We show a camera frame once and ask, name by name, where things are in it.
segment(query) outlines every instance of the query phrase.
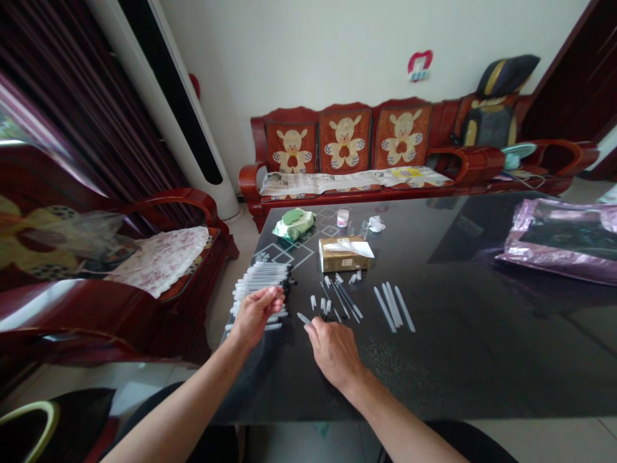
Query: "pink plastic bag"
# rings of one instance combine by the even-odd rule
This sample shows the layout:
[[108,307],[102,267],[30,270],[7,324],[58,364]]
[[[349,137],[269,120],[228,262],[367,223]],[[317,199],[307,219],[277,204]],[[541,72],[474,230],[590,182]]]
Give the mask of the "pink plastic bag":
[[495,259],[617,286],[617,206],[525,199]]

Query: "dark red curtain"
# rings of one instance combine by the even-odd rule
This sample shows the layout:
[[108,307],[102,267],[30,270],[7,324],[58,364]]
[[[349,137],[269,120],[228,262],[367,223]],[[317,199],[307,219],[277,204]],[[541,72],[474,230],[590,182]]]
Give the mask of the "dark red curtain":
[[[20,93],[24,112],[46,119],[38,127],[61,143],[56,157],[126,202],[188,186],[109,51],[81,0],[0,1],[0,82]],[[162,209],[185,226],[195,219],[189,206]]]

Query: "green wet wipes package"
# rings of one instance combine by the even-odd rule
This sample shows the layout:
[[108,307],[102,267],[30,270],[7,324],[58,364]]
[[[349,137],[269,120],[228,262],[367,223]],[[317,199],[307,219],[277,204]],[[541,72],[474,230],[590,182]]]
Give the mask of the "green wet wipes package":
[[302,209],[293,209],[283,215],[272,231],[276,236],[295,241],[304,235],[315,223],[315,214]]

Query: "white wall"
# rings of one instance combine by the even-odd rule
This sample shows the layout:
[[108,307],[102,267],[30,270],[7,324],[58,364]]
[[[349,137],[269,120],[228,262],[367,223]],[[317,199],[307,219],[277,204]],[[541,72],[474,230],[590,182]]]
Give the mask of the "white wall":
[[[232,179],[255,159],[249,120],[277,107],[322,109],[473,92],[492,61],[542,60],[531,93],[587,0],[161,0]],[[416,51],[429,78],[407,81]]]

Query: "cardboard box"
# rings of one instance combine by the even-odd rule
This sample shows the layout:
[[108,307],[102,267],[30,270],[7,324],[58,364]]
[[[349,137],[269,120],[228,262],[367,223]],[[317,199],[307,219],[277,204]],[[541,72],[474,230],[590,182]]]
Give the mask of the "cardboard box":
[[369,257],[361,256],[351,251],[325,251],[325,244],[337,242],[364,241],[358,236],[325,238],[319,240],[319,257],[321,259],[321,271],[324,273],[334,271],[368,269],[371,263]]

